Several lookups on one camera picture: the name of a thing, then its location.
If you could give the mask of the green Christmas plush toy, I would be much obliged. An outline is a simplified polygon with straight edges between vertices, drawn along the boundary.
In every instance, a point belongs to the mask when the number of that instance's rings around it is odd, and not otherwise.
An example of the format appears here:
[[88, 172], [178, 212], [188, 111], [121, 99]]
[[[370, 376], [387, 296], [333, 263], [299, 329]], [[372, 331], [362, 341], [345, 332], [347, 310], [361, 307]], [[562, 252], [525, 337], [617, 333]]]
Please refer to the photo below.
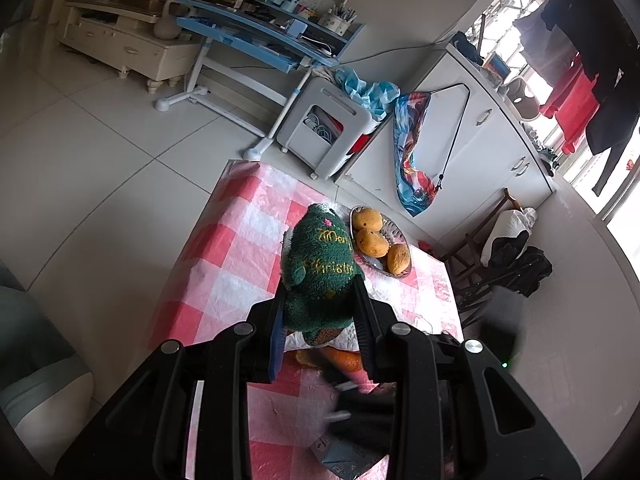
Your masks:
[[283, 240], [284, 328], [311, 347], [337, 337], [352, 322], [348, 300], [357, 275], [364, 273], [344, 221], [327, 204], [310, 205]]

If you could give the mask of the light blue drink carton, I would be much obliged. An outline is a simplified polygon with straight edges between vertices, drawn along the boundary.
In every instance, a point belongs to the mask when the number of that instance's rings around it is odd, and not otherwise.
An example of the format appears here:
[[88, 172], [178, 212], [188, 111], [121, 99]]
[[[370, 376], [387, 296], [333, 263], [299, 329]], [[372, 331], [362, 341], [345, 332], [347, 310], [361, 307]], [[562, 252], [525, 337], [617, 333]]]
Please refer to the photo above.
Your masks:
[[382, 463], [384, 456], [345, 440], [322, 434], [310, 446], [321, 466], [340, 479], [358, 479]]

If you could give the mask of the yellow mango right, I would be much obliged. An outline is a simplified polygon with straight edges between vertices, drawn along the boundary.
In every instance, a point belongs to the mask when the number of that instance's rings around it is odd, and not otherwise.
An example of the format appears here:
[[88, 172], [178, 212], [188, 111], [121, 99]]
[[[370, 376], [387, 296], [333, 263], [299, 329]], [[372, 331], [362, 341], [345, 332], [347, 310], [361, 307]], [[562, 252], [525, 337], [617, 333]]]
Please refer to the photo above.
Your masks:
[[386, 255], [386, 268], [390, 274], [400, 275], [411, 263], [410, 250], [406, 244], [393, 244]]

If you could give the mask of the yellow mango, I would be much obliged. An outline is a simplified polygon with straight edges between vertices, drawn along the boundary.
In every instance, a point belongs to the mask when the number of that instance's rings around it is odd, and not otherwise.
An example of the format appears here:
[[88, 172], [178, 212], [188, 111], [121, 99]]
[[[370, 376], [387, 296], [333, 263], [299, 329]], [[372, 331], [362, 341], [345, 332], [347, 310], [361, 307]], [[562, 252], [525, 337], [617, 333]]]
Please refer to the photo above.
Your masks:
[[383, 217], [377, 210], [370, 207], [360, 207], [352, 212], [352, 228], [358, 232], [363, 229], [381, 231]]
[[393, 244], [386, 255], [386, 268], [390, 274], [400, 275], [411, 263], [410, 250], [406, 244]]
[[390, 249], [390, 244], [380, 232], [367, 229], [357, 232], [356, 245], [363, 255], [377, 259], [385, 257]]

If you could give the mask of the pink checkered tablecloth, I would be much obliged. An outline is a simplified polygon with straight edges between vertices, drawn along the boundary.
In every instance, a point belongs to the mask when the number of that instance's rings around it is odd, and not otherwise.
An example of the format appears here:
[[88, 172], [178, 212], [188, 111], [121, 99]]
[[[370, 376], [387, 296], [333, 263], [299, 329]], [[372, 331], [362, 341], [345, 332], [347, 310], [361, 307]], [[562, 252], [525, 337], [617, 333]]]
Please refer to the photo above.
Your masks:
[[239, 323], [268, 326], [266, 357], [285, 352], [267, 382], [247, 387], [250, 462], [255, 479], [329, 479], [312, 452], [336, 392], [297, 362], [302, 335], [284, 331], [281, 252], [285, 233], [326, 196], [262, 162], [230, 160], [171, 270], [149, 330], [187, 346]]

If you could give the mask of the yellow mango middle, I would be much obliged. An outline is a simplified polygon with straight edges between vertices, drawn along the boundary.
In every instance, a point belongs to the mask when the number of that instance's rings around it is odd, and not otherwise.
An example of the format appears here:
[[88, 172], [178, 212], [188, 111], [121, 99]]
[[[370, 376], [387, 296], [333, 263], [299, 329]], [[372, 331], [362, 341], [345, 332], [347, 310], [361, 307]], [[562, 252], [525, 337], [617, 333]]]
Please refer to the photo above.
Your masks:
[[377, 259], [385, 257], [390, 249], [390, 244], [380, 232], [367, 229], [357, 232], [356, 245], [363, 255]]

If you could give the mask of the dark folding chair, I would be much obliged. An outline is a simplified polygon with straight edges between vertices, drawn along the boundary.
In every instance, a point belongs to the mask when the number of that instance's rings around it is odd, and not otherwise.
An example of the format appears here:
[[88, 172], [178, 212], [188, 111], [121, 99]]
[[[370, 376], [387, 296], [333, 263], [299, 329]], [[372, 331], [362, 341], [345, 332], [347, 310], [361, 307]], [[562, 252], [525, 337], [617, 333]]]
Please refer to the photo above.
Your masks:
[[527, 298], [552, 274], [544, 251], [529, 244], [537, 218], [504, 188], [485, 219], [442, 257], [464, 328], [480, 320], [495, 287]]

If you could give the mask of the colourful hanging bag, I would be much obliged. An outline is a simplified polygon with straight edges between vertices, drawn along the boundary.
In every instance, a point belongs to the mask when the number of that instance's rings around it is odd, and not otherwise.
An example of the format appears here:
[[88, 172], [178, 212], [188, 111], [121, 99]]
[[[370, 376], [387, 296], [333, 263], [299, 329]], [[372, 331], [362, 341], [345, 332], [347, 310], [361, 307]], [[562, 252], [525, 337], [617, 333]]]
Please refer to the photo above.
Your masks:
[[414, 152], [420, 141], [431, 92], [411, 92], [395, 101], [393, 118], [394, 171], [398, 200], [411, 217], [426, 211], [442, 185], [418, 168]]

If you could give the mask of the white bag on chair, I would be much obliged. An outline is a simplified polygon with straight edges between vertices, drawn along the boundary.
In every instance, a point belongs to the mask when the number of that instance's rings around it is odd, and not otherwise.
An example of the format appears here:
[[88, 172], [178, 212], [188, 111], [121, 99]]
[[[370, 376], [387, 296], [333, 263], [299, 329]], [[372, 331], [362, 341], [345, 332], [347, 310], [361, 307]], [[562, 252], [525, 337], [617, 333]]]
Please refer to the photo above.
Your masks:
[[532, 207], [501, 211], [480, 255], [482, 266], [499, 269], [513, 264], [524, 252], [537, 218]]

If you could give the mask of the white sideboard cabinet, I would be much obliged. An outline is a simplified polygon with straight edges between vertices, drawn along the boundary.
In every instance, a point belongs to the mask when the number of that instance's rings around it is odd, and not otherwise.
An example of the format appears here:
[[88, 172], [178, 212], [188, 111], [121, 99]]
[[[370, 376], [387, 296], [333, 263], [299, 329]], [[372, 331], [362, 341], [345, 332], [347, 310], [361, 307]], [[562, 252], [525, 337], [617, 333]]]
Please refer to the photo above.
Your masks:
[[454, 47], [428, 50], [407, 89], [432, 92], [414, 164], [441, 180], [442, 189], [417, 216], [401, 205], [388, 120], [337, 179], [360, 204], [388, 212], [406, 233], [446, 250], [480, 224], [504, 190], [534, 208], [552, 194], [548, 172], [518, 118]]

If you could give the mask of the light blue crumpled cloth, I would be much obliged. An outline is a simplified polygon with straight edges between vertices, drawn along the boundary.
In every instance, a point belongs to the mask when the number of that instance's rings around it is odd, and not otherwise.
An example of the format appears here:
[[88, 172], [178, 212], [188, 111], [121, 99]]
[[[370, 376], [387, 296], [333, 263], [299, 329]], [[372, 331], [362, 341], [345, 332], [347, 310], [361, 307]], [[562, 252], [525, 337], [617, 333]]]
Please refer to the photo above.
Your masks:
[[337, 84], [349, 99], [367, 110], [372, 119], [382, 122], [400, 97], [400, 89], [389, 81], [367, 82], [352, 68], [339, 67], [333, 71]]

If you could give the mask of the blue children's study desk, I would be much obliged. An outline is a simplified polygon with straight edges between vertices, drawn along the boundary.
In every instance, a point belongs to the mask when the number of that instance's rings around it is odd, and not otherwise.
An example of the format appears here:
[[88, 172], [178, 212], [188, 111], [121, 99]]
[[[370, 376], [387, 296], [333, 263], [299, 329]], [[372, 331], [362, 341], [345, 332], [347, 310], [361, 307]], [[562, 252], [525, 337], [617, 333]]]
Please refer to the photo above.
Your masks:
[[[258, 20], [243, 9], [203, 0], [168, 0], [188, 8], [188, 13], [178, 18], [177, 24], [187, 32], [195, 32], [203, 38], [200, 52], [195, 59], [186, 88], [170, 98], [159, 99], [154, 107], [166, 112], [183, 101], [200, 104], [227, 118], [235, 125], [258, 136], [259, 141], [248, 148], [242, 159], [258, 162], [267, 148], [276, 140], [276, 133], [288, 111], [302, 92], [312, 71], [320, 67], [335, 67], [346, 50], [363, 31], [362, 23], [352, 22], [343, 35], [332, 32], [317, 23], [306, 20], [262, 0], [244, 0], [262, 10], [273, 13], [269, 21]], [[213, 44], [222, 44], [243, 53], [278, 72], [289, 74], [299, 70], [302, 76], [294, 89], [284, 96], [266, 84], [247, 76], [236, 68], [221, 64], [208, 55]], [[198, 83], [201, 71], [207, 68], [280, 105], [281, 110], [269, 130], [258, 128], [240, 116], [214, 104], [208, 97], [208, 88]]]

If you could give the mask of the red hanging garment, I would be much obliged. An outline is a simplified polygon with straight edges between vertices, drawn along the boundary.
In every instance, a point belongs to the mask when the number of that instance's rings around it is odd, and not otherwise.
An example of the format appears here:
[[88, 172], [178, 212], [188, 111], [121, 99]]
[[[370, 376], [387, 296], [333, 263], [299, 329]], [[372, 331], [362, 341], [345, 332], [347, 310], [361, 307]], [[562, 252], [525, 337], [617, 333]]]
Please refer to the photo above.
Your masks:
[[540, 114], [554, 118], [563, 135], [561, 146], [565, 155], [573, 154], [585, 139], [586, 128], [600, 106], [592, 90], [598, 77], [590, 79], [582, 66], [580, 54], [563, 73], [547, 101], [541, 105]]

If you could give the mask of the pen holder cup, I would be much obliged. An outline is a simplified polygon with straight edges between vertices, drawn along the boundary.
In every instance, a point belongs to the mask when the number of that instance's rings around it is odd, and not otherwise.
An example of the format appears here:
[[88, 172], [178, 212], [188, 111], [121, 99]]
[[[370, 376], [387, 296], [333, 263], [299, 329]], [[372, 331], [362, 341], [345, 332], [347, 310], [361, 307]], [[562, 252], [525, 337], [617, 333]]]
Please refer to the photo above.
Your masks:
[[338, 36], [343, 36], [356, 16], [357, 12], [350, 6], [349, 0], [336, 0], [322, 15], [319, 25]]

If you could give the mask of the cream TV cabinet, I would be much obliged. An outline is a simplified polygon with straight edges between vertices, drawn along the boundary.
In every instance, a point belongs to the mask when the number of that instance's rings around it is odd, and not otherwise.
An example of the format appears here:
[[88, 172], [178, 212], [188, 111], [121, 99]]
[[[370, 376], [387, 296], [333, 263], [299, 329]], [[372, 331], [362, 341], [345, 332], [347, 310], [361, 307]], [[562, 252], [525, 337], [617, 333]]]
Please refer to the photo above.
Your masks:
[[58, 21], [56, 40], [93, 58], [125, 79], [131, 73], [146, 78], [153, 94], [167, 84], [174, 88], [190, 72], [200, 50], [193, 39], [160, 39], [154, 25], [160, 17], [118, 4], [93, 0], [67, 1]]

